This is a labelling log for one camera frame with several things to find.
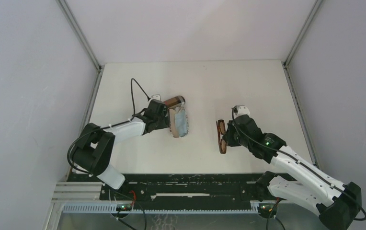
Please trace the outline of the brown striped glasses case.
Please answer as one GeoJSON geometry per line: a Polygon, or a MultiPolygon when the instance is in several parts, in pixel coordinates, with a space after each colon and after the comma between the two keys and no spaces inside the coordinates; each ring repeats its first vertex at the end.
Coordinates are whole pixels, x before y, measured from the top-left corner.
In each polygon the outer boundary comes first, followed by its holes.
{"type": "Polygon", "coordinates": [[[185,98],[179,95],[164,101],[164,103],[168,109],[174,109],[176,107],[183,106],[185,104],[185,98]]]}

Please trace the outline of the flag print glasses case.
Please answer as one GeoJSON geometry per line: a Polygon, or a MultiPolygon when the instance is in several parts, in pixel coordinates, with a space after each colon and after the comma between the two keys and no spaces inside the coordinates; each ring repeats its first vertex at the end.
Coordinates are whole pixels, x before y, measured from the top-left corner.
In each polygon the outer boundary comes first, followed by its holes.
{"type": "Polygon", "coordinates": [[[170,120],[170,133],[174,138],[183,138],[189,133],[188,117],[183,106],[168,110],[170,120]]]}

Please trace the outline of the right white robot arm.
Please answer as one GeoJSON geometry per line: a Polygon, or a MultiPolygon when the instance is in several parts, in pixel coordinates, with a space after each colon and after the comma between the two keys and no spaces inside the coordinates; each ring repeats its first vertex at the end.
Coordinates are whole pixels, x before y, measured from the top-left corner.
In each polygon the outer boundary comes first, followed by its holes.
{"type": "Polygon", "coordinates": [[[353,221],[366,220],[362,208],[362,191],[354,182],[347,184],[332,178],[302,159],[284,140],[264,133],[248,115],[218,120],[219,151],[228,147],[245,147],[253,156],[285,171],[294,180],[266,171],[256,181],[258,200],[267,196],[288,200],[318,216],[329,230],[346,230],[353,221]]]}

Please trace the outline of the brown tortoise sunglasses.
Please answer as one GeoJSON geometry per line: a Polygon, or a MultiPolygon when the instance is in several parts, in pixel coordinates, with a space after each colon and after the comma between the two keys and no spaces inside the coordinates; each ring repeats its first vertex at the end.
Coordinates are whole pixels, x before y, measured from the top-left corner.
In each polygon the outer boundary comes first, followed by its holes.
{"type": "Polygon", "coordinates": [[[225,133],[226,133],[226,126],[225,122],[222,119],[219,119],[216,121],[217,126],[217,141],[218,141],[218,148],[220,154],[226,154],[227,152],[227,143],[223,139],[225,133]]]}

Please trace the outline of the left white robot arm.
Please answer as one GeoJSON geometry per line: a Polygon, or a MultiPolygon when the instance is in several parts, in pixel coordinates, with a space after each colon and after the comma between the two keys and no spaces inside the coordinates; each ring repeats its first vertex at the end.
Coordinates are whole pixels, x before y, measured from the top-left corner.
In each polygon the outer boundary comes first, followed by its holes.
{"type": "Polygon", "coordinates": [[[106,127],[88,123],[68,150],[69,164],[74,169],[80,166],[80,172],[119,189],[125,176],[110,163],[114,145],[169,126],[167,105],[156,99],[150,100],[147,108],[124,122],[106,127]]]}

